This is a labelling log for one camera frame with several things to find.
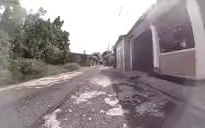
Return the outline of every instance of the sky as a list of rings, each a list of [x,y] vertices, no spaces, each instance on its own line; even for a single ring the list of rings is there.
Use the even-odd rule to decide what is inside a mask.
[[[156,0],[20,0],[21,6],[47,10],[45,18],[64,20],[71,52],[103,52],[126,34]]]

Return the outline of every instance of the house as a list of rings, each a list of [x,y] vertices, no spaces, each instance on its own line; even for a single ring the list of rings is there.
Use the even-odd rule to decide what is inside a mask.
[[[205,79],[205,0],[159,0],[114,47],[116,67]]]

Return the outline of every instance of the window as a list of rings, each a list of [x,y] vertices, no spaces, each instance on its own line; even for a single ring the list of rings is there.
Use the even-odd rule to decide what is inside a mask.
[[[156,25],[161,53],[194,48],[191,23],[185,6],[176,6],[161,16]]]

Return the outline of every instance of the bush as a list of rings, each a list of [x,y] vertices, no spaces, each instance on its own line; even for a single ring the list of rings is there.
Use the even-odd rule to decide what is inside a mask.
[[[47,76],[56,75],[68,72],[68,69],[63,68],[63,65],[47,65]]]
[[[78,70],[80,68],[80,65],[77,63],[67,63],[67,64],[65,64],[64,68],[69,70],[69,71],[75,71],[75,70]]]
[[[45,76],[46,64],[34,59],[16,59],[10,62],[9,70],[14,81],[24,81]]]
[[[14,83],[11,73],[8,70],[0,70],[0,85],[7,85]]]

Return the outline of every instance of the asphalt road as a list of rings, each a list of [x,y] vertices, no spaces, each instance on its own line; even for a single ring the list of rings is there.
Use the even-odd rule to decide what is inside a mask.
[[[174,103],[106,67],[0,89],[0,128],[161,128]]]

